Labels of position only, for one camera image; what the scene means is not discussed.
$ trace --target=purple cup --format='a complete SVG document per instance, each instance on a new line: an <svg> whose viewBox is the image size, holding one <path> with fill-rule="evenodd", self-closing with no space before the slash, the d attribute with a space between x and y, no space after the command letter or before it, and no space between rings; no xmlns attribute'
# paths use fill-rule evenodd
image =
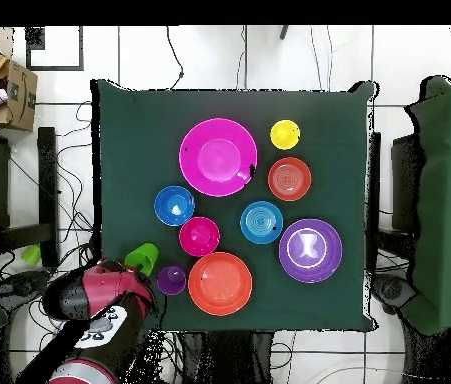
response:
<svg viewBox="0 0 451 384"><path fill-rule="evenodd" d="M157 287L164 294L174 296L186 287L186 272L179 265L170 265L159 271Z"/></svg>
<svg viewBox="0 0 451 384"><path fill-rule="evenodd" d="M302 219L282 235L279 258L284 271L295 280L317 283L339 267L341 239L330 224L319 219Z"/></svg>

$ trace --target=magenta plate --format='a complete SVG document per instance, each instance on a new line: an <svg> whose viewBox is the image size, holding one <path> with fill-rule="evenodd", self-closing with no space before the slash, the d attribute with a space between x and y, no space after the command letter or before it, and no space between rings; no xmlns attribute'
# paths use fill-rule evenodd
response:
<svg viewBox="0 0 451 384"><path fill-rule="evenodd" d="M241 190L257 167L257 147L237 122L214 118L193 127L179 151L182 175L195 190L223 197Z"/></svg>

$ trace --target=table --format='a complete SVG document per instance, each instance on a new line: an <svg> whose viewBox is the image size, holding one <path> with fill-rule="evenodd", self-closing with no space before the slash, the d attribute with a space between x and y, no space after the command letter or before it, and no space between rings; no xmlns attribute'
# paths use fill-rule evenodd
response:
<svg viewBox="0 0 451 384"><path fill-rule="evenodd" d="M194 216L207 216L218 224L222 237L217 251L240 257L252 274L249 302L226 317L199 310L187 290L170 297L164 330L373 328L362 313L366 106L374 93L372 83L359 83L350 92L339 93L129 91L104 80L93 80L91 89L95 222L97 228L102 224L97 252L101 249L104 257L123 261L128 252L149 241L160 250L153 282L156 273L169 264L181 264L189 273L197 258L179 246L180 228L162 224L153 209L158 191L176 184L195 196ZM258 149L252 181L222 198L196 192L184 180L178 163L179 145L186 133L212 117L242 124ZM270 129L281 119L291 119L301 129L300 142L289 151L276 149L270 141ZM268 188L269 168L284 156L304 160L312 172L311 189L296 202L279 201ZM280 208L284 229L302 218L322 219L335 227L342 239L343 258L332 277L318 284L297 282L279 264L279 239L253 245L243 237L241 212L256 200ZM155 292L161 302L157 287Z"/></svg>

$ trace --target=purple plate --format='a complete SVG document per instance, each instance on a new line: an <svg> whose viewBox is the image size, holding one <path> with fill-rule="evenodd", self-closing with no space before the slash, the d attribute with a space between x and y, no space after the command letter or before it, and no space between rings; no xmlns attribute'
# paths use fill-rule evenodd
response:
<svg viewBox="0 0 451 384"><path fill-rule="evenodd" d="M285 230L278 255L289 276L302 283L317 283L339 267L342 243L330 224L319 219L301 219Z"/></svg>

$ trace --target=yellow cup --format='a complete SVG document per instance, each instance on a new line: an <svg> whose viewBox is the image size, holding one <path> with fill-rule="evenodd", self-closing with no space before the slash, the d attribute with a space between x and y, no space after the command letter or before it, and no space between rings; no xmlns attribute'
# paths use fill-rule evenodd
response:
<svg viewBox="0 0 451 384"><path fill-rule="evenodd" d="M271 142L280 150L287 150L296 146L300 139L300 129L293 121L284 119L278 121L271 128Z"/></svg>

